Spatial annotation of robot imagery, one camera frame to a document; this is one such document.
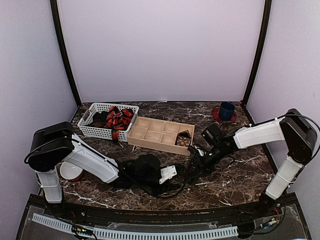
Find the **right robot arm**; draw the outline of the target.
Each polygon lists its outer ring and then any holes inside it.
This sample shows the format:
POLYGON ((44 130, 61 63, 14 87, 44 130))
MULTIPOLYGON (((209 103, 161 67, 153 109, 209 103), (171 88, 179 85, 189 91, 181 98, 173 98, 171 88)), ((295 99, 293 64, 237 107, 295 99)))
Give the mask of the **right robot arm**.
POLYGON ((213 123, 201 133, 212 148, 205 150, 196 144, 188 148, 194 156, 188 176, 193 180, 210 175, 223 158, 236 151, 269 143, 285 143, 286 159, 264 190, 263 196, 266 198, 255 205, 255 213, 260 217, 266 217, 274 210, 274 201, 295 182, 306 165, 320 151, 319 132, 320 126, 295 108, 279 117, 249 124, 230 132, 222 131, 213 123))

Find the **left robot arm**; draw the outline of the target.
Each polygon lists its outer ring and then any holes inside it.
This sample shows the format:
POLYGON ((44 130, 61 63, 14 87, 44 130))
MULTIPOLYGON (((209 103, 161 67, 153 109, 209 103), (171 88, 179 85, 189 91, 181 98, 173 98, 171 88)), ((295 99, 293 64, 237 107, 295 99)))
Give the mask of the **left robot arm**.
POLYGON ((51 210, 60 218, 67 218, 71 213, 70 206, 63 201, 56 167, 60 162, 73 164, 113 188, 136 186, 157 199, 174 198, 187 184, 187 170, 183 165, 162 167, 152 154, 119 162, 86 144, 73 132, 72 125, 64 121, 37 130, 24 159, 24 163, 35 171, 51 210))

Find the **brown green patterned tie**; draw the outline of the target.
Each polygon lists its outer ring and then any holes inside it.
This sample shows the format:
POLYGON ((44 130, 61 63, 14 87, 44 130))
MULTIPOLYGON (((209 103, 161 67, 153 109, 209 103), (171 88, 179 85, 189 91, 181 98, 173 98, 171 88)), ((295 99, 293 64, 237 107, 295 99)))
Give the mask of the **brown green patterned tie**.
POLYGON ((184 182, 183 181, 174 181, 174 182, 172 182, 172 185, 179 189, 179 188, 183 187, 184 182))

